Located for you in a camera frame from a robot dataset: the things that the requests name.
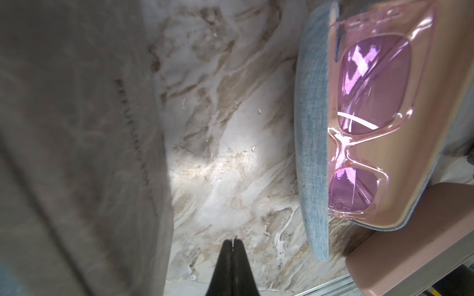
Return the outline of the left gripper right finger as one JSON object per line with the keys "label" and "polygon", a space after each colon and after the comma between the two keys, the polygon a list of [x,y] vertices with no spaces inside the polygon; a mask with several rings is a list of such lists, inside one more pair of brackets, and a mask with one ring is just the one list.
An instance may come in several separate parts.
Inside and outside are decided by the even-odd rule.
{"label": "left gripper right finger", "polygon": [[232,295],[260,296],[243,241],[233,241],[232,253]]}

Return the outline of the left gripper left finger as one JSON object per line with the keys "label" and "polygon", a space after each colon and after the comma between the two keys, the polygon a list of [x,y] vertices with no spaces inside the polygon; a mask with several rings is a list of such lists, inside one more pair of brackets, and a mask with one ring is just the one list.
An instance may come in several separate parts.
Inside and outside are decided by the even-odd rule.
{"label": "left gripper left finger", "polygon": [[233,295],[233,244],[225,240],[222,244],[216,267],[206,296]]}

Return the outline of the mint glasses case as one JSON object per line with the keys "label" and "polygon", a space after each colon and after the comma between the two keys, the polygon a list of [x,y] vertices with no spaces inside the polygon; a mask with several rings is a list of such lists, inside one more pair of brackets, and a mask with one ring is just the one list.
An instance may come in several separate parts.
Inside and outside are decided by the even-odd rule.
{"label": "mint glasses case", "polygon": [[151,1],[1,2],[1,294],[161,296]]}

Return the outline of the case with purple glasses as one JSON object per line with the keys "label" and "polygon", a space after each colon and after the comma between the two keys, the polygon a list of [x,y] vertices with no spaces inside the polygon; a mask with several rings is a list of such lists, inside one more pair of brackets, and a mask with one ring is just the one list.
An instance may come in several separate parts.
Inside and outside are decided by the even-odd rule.
{"label": "case with purple glasses", "polygon": [[309,14],[295,146],[317,259],[330,259],[332,217],[406,226],[443,154],[473,136],[472,1],[326,1]]}

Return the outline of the pink open glasses case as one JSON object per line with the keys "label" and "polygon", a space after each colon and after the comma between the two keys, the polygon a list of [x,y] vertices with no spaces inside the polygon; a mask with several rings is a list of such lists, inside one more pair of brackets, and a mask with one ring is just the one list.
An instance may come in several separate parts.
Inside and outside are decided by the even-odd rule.
{"label": "pink open glasses case", "polygon": [[346,258],[365,296],[418,296],[474,257],[474,187],[428,188],[405,227],[375,232]]}

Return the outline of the pink purple sunglasses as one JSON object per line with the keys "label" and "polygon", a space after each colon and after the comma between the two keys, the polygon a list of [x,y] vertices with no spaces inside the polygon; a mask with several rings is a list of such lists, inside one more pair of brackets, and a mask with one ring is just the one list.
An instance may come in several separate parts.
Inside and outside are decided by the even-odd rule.
{"label": "pink purple sunglasses", "polygon": [[390,177],[357,150],[412,117],[435,30],[434,1],[388,2],[330,28],[328,211],[364,221]]}

